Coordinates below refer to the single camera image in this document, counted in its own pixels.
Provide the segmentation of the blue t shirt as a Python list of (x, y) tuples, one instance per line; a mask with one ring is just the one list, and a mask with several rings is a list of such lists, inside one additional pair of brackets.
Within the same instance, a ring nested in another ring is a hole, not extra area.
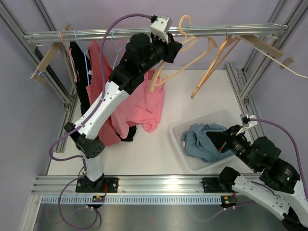
[(234, 154), (231, 151), (219, 153), (211, 140), (206, 136), (208, 131), (225, 131), (227, 128), (219, 124), (195, 123), (181, 135), (181, 144), (185, 154), (201, 158), (204, 162), (214, 163)]

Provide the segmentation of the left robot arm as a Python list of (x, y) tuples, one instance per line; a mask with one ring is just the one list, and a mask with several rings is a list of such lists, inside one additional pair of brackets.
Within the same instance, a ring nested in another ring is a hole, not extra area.
[(144, 74), (161, 61), (173, 63), (182, 44), (167, 33), (166, 41), (159, 36), (139, 33), (126, 44), (125, 53), (109, 76), (104, 92), (76, 122), (64, 127), (80, 151), (85, 170), (86, 186), (92, 192), (103, 187), (100, 155), (105, 145), (98, 133), (114, 110), (144, 81)]

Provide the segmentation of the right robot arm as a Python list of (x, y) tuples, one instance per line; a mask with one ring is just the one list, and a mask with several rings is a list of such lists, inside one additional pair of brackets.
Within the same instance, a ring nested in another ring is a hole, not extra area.
[(308, 200), (304, 184), (297, 170), (279, 158), (281, 150), (267, 137), (249, 142), (242, 127), (235, 125), (225, 131), (208, 131), (206, 135), (220, 153), (231, 151), (253, 172), (260, 173), (260, 181), (280, 194), (267, 193), (231, 167), (218, 176), (218, 187), (244, 194), (278, 218), (288, 231), (308, 229)]

